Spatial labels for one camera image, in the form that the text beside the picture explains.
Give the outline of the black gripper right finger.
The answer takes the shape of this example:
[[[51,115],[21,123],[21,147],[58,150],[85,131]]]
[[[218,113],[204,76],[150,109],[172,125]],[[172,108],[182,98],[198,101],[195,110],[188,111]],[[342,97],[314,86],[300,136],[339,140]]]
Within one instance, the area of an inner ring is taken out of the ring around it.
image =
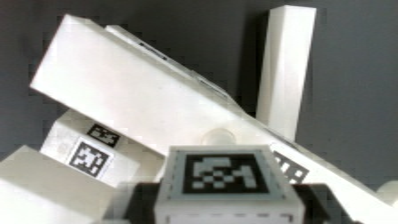
[[[294,184],[303,206],[303,224],[362,224],[346,213],[325,184]]]

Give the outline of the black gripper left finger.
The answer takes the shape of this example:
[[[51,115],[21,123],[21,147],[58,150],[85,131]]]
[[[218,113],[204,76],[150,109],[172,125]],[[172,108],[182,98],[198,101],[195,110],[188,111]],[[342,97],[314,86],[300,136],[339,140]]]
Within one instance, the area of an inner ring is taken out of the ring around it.
[[[106,208],[99,224],[154,224],[154,201],[159,184],[122,183]]]

